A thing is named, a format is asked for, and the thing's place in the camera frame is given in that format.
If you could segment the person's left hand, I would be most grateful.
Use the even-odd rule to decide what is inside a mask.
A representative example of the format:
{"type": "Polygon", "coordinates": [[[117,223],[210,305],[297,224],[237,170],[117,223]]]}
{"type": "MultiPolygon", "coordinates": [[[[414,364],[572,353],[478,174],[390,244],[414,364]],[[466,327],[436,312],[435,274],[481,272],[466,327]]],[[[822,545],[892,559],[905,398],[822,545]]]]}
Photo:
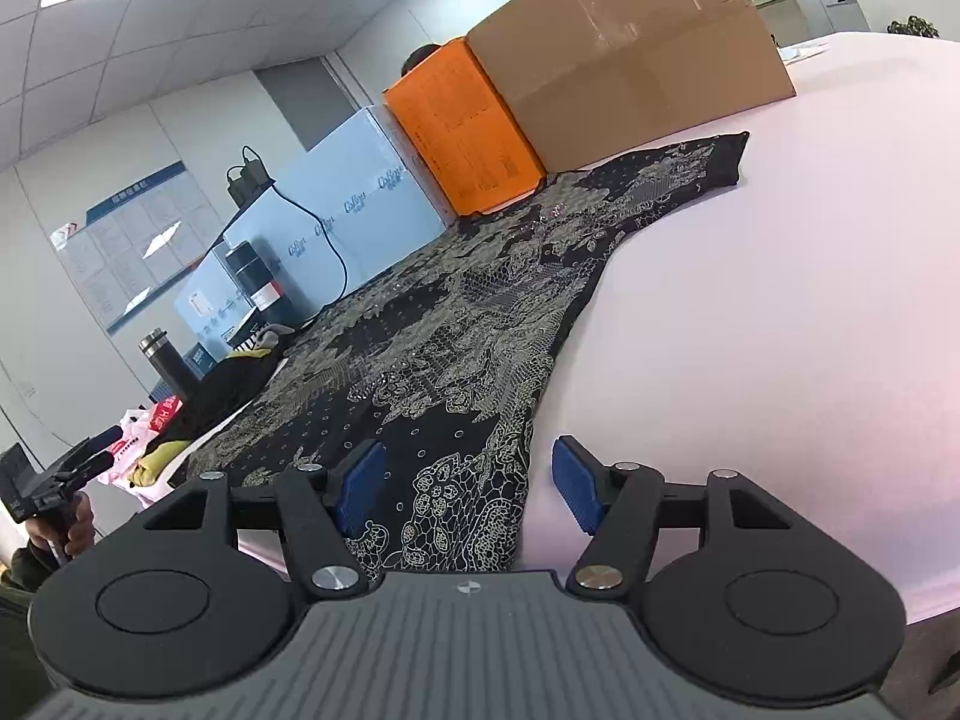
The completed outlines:
{"type": "Polygon", "coordinates": [[[71,500],[65,527],[32,518],[26,522],[26,532],[39,550],[50,551],[53,546],[59,546],[67,556],[79,556],[89,550],[96,539],[91,500],[85,493],[76,493],[71,500]]]}

